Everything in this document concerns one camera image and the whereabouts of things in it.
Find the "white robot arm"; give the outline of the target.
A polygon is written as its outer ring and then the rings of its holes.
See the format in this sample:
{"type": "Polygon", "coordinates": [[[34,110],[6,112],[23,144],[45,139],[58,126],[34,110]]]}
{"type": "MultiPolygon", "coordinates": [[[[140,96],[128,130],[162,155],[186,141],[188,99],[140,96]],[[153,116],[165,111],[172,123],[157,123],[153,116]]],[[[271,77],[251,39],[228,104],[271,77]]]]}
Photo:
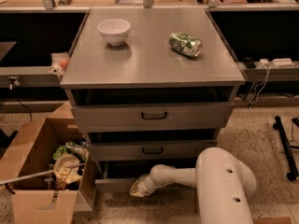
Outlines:
{"type": "Polygon", "coordinates": [[[222,148],[205,149],[193,168],[157,164],[135,181],[130,194],[145,197],[172,184],[197,190],[201,224],[253,224],[247,198],[256,190],[255,175],[222,148]]]}

